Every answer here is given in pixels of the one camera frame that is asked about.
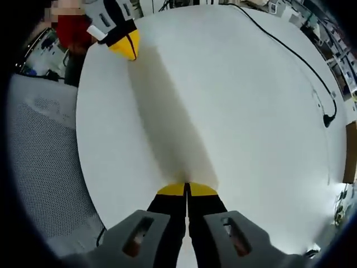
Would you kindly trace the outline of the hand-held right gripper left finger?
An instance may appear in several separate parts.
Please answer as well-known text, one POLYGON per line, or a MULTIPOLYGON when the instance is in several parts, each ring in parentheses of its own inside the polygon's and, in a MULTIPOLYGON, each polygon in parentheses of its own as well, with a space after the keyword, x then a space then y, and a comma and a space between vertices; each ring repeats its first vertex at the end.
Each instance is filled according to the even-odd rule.
POLYGON ((146 210, 107 230, 96 249, 97 267, 176 267, 185 235, 184 184, 160 189, 146 210))

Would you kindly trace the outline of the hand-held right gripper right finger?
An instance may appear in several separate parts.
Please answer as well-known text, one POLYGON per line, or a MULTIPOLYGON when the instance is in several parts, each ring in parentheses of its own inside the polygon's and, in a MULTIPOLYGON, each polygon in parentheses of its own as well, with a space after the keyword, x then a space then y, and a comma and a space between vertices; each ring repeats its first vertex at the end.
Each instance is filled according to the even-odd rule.
POLYGON ((268 233, 237 211, 228 211, 207 185, 188 183, 189 235, 198 267, 277 267, 282 253, 268 233))

